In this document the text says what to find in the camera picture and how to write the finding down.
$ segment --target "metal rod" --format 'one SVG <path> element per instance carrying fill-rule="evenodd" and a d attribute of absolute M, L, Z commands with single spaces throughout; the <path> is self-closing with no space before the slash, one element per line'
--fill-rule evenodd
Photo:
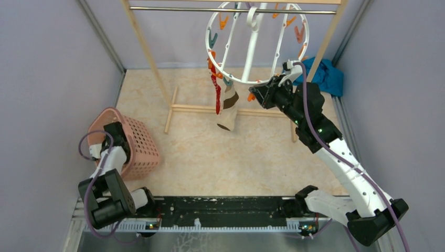
<path fill-rule="evenodd" d="M 247 13 L 248 9 L 220 9 L 220 8 L 186 8 L 186 7 L 138 7 L 131 6 L 133 11 L 169 11 L 169 12 L 235 12 Z M 325 10 L 290 10 L 290 9 L 258 9 L 256 13 L 277 13 L 277 14 L 322 14 L 335 15 L 336 12 Z"/>

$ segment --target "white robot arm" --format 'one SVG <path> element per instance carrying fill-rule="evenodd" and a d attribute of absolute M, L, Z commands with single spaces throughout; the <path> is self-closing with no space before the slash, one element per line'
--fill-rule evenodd
<path fill-rule="evenodd" d="M 289 60 L 283 64 L 284 74 L 252 86 L 249 91 L 263 108 L 277 107 L 295 122 L 300 141 L 328 165 L 350 195 L 349 199 L 335 197 L 308 186 L 295 195 L 301 212 L 328 216 L 348 227 L 361 244 L 369 246 L 394 227 L 393 219 L 401 219 L 408 205 L 403 199 L 392 199 L 378 187 L 352 155 L 340 131 L 322 114 L 324 98 L 318 85 L 307 83 L 307 90 L 299 85 L 293 91 L 292 82 L 305 72 L 301 65 Z M 389 202 L 393 211 L 388 209 Z"/>

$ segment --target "sock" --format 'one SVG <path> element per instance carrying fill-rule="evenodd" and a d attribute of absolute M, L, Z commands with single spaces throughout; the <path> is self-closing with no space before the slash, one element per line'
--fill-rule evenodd
<path fill-rule="evenodd" d="M 224 102 L 222 105 L 222 111 L 217 116 L 216 124 L 228 131 L 232 131 L 235 128 L 235 118 L 237 115 L 236 102 L 238 101 L 239 96 L 235 91 L 233 85 L 227 85 L 226 91 L 224 92 Z"/>

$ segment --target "wooden drying rack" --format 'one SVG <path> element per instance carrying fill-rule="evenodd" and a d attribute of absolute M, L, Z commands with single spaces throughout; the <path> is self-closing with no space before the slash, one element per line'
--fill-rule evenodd
<path fill-rule="evenodd" d="M 165 102 L 169 106 L 167 121 L 165 123 L 164 133 L 168 134 L 168 130 L 170 128 L 170 121 L 172 119 L 173 112 L 194 112 L 194 113 L 215 113 L 215 107 L 211 106 L 197 106 L 197 105 L 188 105 L 188 104 L 177 104 L 176 103 L 176 95 L 178 93 L 178 86 L 175 87 L 173 92 L 173 96 L 170 99 L 170 95 L 165 89 L 164 82 L 159 74 L 158 68 L 156 66 L 156 62 L 151 53 L 150 47 L 145 40 L 141 28 L 139 27 L 139 23 L 137 22 L 136 16 L 134 15 L 133 10 L 136 9 L 132 7 L 129 3 L 129 0 L 120 0 L 125 12 L 130 20 L 130 23 L 134 29 L 134 33 L 142 47 L 145 58 L 151 67 L 151 71 L 153 72 L 157 85 L 161 90 L 162 96 L 164 97 Z M 329 28 L 323 38 L 321 46 L 315 56 L 314 63 L 311 67 L 311 70 L 308 73 L 307 81 L 312 81 L 315 71 L 319 66 L 324 53 L 326 52 L 327 46 L 331 41 L 332 35 L 334 34 L 335 29 L 337 28 L 338 21 L 343 15 L 343 12 L 347 5 L 347 0 L 248 0 L 248 1 L 221 1 L 221 0 L 176 0 L 176 1 L 187 1 L 187 2 L 252 2 L 252 3 L 301 3 L 301 4 L 335 4 L 337 5 L 337 10 L 333 13 L 333 18 L 331 23 L 329 24 Z M 254 116 L 254 117 L 275 117 L 275 118 L 287 118 L 281 111 L 273 111 L 273 110 L 265 110 L 265 109 L 238 109 L 238 115 L 240 116 Z M 296 142 L 297 135 L 295 134 L 295 124 L 291 121 L 291 135 L 292 142 Z"/>

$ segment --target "green clothespin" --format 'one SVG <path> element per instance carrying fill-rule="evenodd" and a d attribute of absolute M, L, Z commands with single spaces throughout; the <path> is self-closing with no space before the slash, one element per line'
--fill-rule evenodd
<path fill-rule="evenodd" d="M 227 80 L 226 77 L 223 78 L 223 81 L 226 86 L 232 86 L 234 84 L 233 80 Z"/>
<path fill-rule="evenodd" d="M 215 33 L 215 35 L 213 36 L 213 38 L 211 38 L 211 29 L 207 28 L 209 30 L 209 47 L 210 49 L 213 49 L 213 46 L 216 43 L 216 39 L 218 38 L 218 34 Z"/>

